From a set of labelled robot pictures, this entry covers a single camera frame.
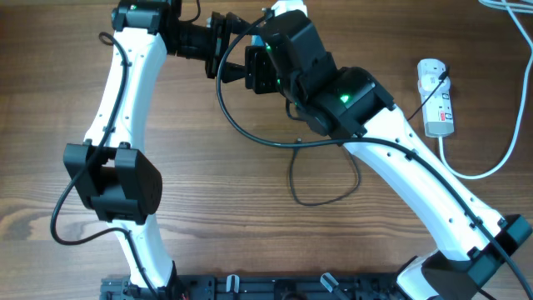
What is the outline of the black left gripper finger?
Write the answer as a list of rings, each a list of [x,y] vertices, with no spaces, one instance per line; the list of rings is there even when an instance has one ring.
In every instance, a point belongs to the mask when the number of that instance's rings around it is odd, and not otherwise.
[[[253,27],[249,22],[236,17],[236,16],[227,16],[227,29],[230,33],[242,34],[247,29],[247,35],[258,35],[259,28],[257,26]]]
[[[247,75],[245,66],[233,62],[226,62],[221,70],[223,83],[231,83],[243,79]]]

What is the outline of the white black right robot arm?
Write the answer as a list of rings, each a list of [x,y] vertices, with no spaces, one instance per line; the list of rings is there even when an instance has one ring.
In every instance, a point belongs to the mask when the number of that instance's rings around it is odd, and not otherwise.
[[[378,173],[426,226],[436,249],[410,261],[396,283],[412,299],[470,299],[531,235],[452,175],[416,135],[392,95],[365,69],[337,67],[298,9],[270,11],[259,28],[266,83],[310,129]]]

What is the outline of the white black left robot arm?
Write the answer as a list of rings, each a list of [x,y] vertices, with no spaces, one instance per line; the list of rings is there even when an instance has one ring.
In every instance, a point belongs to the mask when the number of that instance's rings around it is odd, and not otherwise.
[[[146,158],[145,131],[155,83],[168,56],[202,60],[207,76],[231,82],[241,65],[221,65],[233,34],[258,26],[229,13],[206,27],[182,20],[173,1],[122,1],[112,11],[112,32],[99,39],[113,50],[102,101],[80,144],[68,144],[63,162],[85,208],[115,233],[130,267],[126,294],[136,299],[178,299],[185,290],[165,250],[156,212],[162,175]]]

